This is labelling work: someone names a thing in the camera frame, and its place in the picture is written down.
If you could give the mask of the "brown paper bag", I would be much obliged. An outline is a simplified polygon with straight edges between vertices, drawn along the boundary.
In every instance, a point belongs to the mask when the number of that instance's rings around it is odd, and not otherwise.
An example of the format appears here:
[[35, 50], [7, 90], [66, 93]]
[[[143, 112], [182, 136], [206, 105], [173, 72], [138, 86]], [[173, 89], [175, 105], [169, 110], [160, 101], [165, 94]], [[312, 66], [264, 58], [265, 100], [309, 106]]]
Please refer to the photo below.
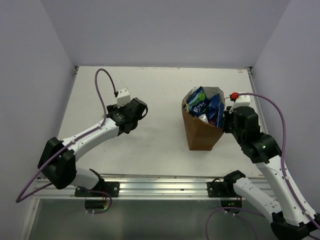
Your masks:
[[225, 109], [225, 96], [224, 92], [219, 87], [202, 86], [204, 92], [209, 99], [219, 94], [219, 107], [218, 112], [212, 120], [216, 120], [217, 125], [212, 125], [203, 122], [199, 117], [192, 116], [189, 114], [185, 107], [186, 101], [190, 95], [199, 87], [194, 87], [190, 90], [181, 102], [182, 119], [184, 123], [185, 133], [188, 148], [191, 151], [211, 151], [214, 145], [223, 136], [222, 121], [223, 121], [223, 111]]

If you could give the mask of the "purple snack bag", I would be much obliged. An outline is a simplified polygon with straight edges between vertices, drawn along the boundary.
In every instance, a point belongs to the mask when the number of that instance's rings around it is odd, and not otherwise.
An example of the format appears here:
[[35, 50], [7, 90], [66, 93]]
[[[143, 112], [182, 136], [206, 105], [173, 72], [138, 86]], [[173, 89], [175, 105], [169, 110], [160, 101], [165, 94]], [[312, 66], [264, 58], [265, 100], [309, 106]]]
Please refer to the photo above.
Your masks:
[[208, 123], [213, 125], [213, 126], [217, 125], [217, 121], [216, 120], [212, 120], [212, 119]]

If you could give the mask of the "blue Burts chilli bag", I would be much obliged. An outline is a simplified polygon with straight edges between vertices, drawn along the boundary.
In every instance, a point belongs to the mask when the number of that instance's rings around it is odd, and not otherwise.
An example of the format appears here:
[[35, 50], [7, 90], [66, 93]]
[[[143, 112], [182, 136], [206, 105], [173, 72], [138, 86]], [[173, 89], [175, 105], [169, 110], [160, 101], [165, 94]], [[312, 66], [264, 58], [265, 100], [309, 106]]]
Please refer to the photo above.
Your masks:
[[211, 98], [210, 103], [205, 110], [205, 114], [208, 120], [211, 120], [216, 116], [218, 112], [219, 104], [220, 104], [220, 94], [218, 93]]

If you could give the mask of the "blue-green Burts sea salt bag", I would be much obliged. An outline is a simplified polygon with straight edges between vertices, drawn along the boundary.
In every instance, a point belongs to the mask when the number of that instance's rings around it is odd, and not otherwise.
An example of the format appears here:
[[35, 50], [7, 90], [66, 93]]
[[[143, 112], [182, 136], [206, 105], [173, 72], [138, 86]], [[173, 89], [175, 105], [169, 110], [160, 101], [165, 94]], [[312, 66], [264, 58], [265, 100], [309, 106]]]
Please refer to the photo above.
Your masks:
[[194, 117], [199, 117], [209, 105], [210, 100], [207, 98], [204, 88], [200, 86], [196, 89], [186, 101], [185, 110]]

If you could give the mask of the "grey-green Himalaya snack packet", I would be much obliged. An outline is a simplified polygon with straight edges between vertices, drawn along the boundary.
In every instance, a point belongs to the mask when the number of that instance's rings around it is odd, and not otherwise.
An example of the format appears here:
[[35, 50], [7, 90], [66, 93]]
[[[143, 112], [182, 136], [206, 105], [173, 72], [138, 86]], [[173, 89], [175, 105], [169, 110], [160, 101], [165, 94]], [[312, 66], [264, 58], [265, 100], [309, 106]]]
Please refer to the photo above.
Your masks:
[[208, 119], [207, 119], [207, 116], [206, 114], [202, 114], [198, 117], [201, 121], [205, 122], [205, 123], [208, 123]]

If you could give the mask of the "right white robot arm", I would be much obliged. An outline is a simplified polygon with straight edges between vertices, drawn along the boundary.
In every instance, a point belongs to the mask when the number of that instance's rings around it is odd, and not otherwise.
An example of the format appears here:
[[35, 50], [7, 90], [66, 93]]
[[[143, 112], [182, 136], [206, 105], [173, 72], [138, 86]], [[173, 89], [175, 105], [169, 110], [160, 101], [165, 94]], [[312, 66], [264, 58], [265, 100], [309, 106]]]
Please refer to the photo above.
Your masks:
[[223, 192], [248, 200], [267, 218], [279, 240], [302, 240], [315, 231], [320, 215], [307, 203], [295, 183], [290, 186], [295, 195], [290, 192], [286, 181], [291, 175], [283, 173], [287, 167], [281, 165], [282, 151], [271, 135], [261, 131], [255, 110], [249, 106], [228, 106], [224, 111], [222, 130], [233, 135], [242, 152], [261, 171], [276, 199], [254, 187], [239, 170], [224, 176]]

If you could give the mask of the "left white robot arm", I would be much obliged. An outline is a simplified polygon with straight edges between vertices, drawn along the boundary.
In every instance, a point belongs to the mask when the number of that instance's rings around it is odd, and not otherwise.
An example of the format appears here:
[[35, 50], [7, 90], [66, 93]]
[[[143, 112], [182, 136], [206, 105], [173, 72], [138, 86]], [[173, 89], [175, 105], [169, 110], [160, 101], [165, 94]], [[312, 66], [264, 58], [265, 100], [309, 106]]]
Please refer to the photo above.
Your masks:
[[93, 169], [77, 167], [76, 162], [103, 142], [129, 134], [147, 113], [147, 104], [137, 97], [121, 107], [108, 105], [102, 120], [94, 126], [63, 140], [49, 139], [38, 169], [58, 190], [75, 186], [86, 189], [92, 196], [101, 195], [106, 189], [101, 175]]

